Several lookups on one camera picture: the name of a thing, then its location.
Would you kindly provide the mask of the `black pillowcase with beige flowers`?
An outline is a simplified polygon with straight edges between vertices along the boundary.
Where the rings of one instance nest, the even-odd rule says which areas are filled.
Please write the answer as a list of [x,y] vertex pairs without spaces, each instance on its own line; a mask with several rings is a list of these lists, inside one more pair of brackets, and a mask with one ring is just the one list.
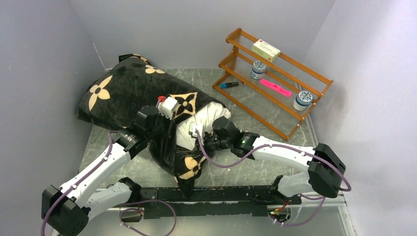
[[87,88],[77,107],[77,118],[121,130],[131,125],[143,106],[155,106],[161,96],[179,103],[173,119],[175,131],[170,138],[151,140],[148,148],[153,160],[175,178],[182,195],[189,198],[206,160],[188,133],[189,125],[201,122],[205,135],[213,135],[213,122],[231,117],[224,103],[154,67],[144,57],[128,54],[120,56],[116,66]]

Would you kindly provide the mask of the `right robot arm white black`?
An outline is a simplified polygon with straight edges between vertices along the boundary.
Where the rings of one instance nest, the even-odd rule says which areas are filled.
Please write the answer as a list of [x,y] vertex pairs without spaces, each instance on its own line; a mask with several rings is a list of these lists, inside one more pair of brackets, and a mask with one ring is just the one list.
[[213,122],[211,137],[205,137],[203,128],[202,123],[194,122],[189,126],[189,134],[197,140],[205,157],[208,157],[207,151],[229,149],[240,158],[232,164],[220,165],[208,157],[208,162],[217,167],[231,168],[245,159],[252,159],[277,162],[299,170],[298,174],[278,176],[275,179],[271,185],[270,197],[276,204],[308,192],[336,198],[340,191],[349,192],[352,189],[344,176],[345,164],[327,144],[302,147],[274,141],[257,133],[238,129],[225,117]]

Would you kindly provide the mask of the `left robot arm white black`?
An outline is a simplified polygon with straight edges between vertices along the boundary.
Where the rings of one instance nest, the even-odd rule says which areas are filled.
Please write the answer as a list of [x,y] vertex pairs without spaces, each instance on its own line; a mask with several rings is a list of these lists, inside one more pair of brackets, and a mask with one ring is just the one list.
[[109,131],[105,150],[84,170],[60,187],[50,185],[42,193],[41,230],[51,226],[61,236],[77,236],[88,222],[107,209],[122,205],[140,211],[139,205],[154,203],[143,197],[142,187],[128,177],[99,190],[101,183],[148,147],[151,140],[166,137],[175,108],[162,102],[144,106],[127,128]]

